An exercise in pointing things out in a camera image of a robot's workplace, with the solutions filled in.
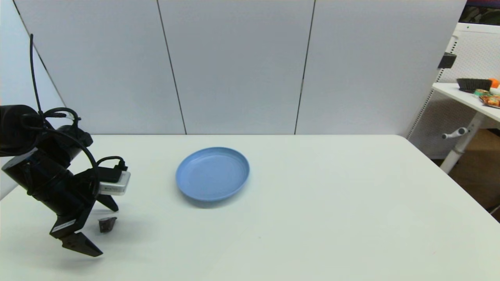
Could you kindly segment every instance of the small black object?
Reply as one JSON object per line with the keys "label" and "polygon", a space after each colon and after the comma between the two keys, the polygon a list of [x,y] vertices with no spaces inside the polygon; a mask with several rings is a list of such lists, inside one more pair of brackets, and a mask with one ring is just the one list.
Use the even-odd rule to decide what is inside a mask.
{"label": "small black object", "polygon": [[489,79],[472,79],[472,78],[458,78],[456,80],[460,91],[466,93],[474,93],[476,89],[489,91],[492,87],[492,81]]}
{"label": "small black object", "polygon": [[113,230],[115,226],[115,221],[117,220],[116,216],[101,218],[99,220],[99,231],[101,233],[108,233]]}
{"label": "small black object", "polygon": [[450,52],[445,52],[441,58],[441,62],[439,62],[439,66],[437,68],[438,69],[450,69],[450,68],[452,68],[453,63],[455,63],[456,59],[457,59],[456,54],[450,53]]}

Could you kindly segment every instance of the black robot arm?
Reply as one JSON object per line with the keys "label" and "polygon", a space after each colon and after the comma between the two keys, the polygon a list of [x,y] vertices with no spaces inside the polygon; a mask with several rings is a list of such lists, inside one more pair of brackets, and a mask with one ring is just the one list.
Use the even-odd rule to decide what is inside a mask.
{"label": "black robot arm", "polygon": [[[0,106],[0,157],[14,156],[2,170],[22,186],[29,196],[42,202],[57,215],[50,235],[62,241],[64,248],[96,257],[99,250],[79,232],[96,201],[114,212],[118,206],[111,195],[125,193],[130,173],[119,156],[98,162],[87,149],[92,143],[88,132],[78,128],[78,114],[66,107],[43,112],[33,69],[33,35],[30,36],[30,59],[38,112],[27,105]],[[69,113],[72,125],[54,129],[47,118],[64,118]],[[73,175],[68,167],[83,151],[92,168]],[[114,168],[99,167],[108,159],[120,159]]]}

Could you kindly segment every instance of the black cable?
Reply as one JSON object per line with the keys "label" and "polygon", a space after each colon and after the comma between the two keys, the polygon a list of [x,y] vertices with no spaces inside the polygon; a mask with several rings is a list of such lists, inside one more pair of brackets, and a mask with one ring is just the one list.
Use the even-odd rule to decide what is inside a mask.
{"label": "black cable", "polygon": [[113,159],[120,160],[120,162],[123,162],[123,163],[125,162],[125,160],[123,158],[121,158],[120,156],[108,156],[108,157],[104,157],[104,158],[99,159],[99,161],[97,161],[97,166],[99,166],[99,164],[101,164],[104,161],[113,160]]}
{"label": "black cable", "polygon": [[68,113],[71,113],[71,115],[73,115],[73,127],[75,129],[78,129],[78,121],[80,120],[80,117],[78,117],[78,114],[76,111],[74,111],[73,109],[71,108],[67,108],[67,107],[56,107],[56,108],[52,108],[52,109],[49,109],[47,110],[44,114],[45,116],[47,117],[51,117],[50,115],[54,114],[54,113],[57,113],[57,112],[68,112]]}
{"label": "black cable", "polygon": [[29,62],[31,64],[31,80],[33,80],[34,96],[36,97],[36,104],[38,105],[38,114],[44,118],[42,107],[40,106],[40,98],[38,97],[37,82],[35,80],[35,68],[33,67],[33,34],[29,35]]}

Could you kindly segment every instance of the table surface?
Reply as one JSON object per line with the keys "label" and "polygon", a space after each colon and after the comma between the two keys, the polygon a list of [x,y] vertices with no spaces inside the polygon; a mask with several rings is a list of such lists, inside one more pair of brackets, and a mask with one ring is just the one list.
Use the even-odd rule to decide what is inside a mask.
{"label": "table surface", "polygon": [[472,93],[459,90],[457,83],[434,83],[432,88],[490,118],[500,122],[500,109],[484,105],[479,98]]}
{"label": "table surface", "polygon": [[[175,172],[222,146],[247,185],[194,204]],[[1,202],[0,280],[500,280],[500,224],[406,139],[393,135],[98,135],[96,158],[132,173],[112,232],[99,203],[89,257],[49,236],[52,211],[18,187]],[[81,153],[70,167],[89,166]]]}

